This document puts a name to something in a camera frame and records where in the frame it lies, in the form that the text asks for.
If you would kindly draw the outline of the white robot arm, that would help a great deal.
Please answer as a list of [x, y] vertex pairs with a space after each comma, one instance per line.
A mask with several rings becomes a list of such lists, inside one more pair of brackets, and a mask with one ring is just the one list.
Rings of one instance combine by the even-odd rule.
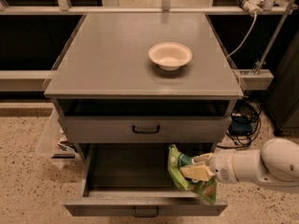
[[287, 193], [299, 192], [299, 145], [274, 138], [260, 149], [222, 149], [192, 158], [179, 168], [185, 178], [208, 181], [215, 177], [221, 183], [250, 182]]

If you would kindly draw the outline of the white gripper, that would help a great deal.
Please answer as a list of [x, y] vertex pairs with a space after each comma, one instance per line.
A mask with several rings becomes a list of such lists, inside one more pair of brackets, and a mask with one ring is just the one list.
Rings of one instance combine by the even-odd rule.
[[208, 181], [216, 175], [216, 179], [221, 183], [235, 184], [238, 180], [235, 177], [233, 165], [234, 154], [234, 149], [222, 149], [213, 154], [205, 153], [194, 156], [192, 163], [198, 165], [183, 166], [179, 170], [184, 177], [189, 179]]

